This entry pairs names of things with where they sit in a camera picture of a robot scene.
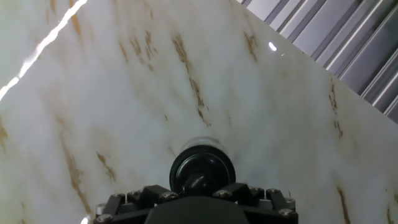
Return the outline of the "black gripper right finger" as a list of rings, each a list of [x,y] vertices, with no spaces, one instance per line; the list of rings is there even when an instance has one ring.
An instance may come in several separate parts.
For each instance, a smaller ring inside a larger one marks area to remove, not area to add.
[[[233,183],[214,192],[213,197],[237,205],[249,223],[298,224],[295,199],[277,189]]]

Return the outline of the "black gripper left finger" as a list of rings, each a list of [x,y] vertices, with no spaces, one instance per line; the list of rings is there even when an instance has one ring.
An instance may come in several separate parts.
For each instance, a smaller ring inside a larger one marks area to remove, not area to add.
[[[141,224],[157,205],[179,199],[179,194],[159,185],[141,190],[115,193],[106,203],[98,204],[94,224]]]

